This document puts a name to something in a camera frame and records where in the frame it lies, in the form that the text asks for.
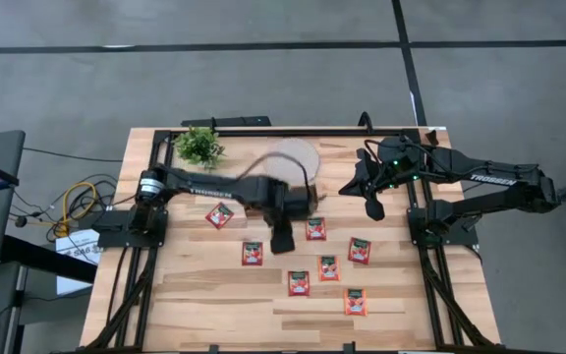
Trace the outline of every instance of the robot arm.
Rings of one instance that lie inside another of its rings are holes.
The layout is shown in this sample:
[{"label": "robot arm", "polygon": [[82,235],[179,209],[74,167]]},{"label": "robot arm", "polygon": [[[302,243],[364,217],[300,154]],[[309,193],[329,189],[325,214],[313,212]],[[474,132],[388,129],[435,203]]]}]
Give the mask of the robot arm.
[{"label": "robot arm", "polygon": [[[446,232],[462,217],[511,208],[548,212],[560,205],[553,182],[534,164],[473,159],[455,149],[419,145],[405,137],[386,138],[381,143],[365,141],[365,144],[370,152],[358,149],[360,161],[356,164],[355,177],[340,194],[367,199],[367,214],[375,220],[384,216],[377,193],[419,178],[438,184],[471,180],[508,187],[502,192],[455,203],[432,201],[427,206],[427,221],[436,232]],[[378,145],[378,156],[368,144]]]},{"label": "robot arm", "polygon": [[260,210],[272,227],[272,252],[294,250],[291,220],[307,219],[317,207],[315,187],[290,188],[285,182],[256,175],[228,178],[156,165],[141,173],[128,227],[145,233],[172,197],[181,194],[232,199],[245,208]]}]

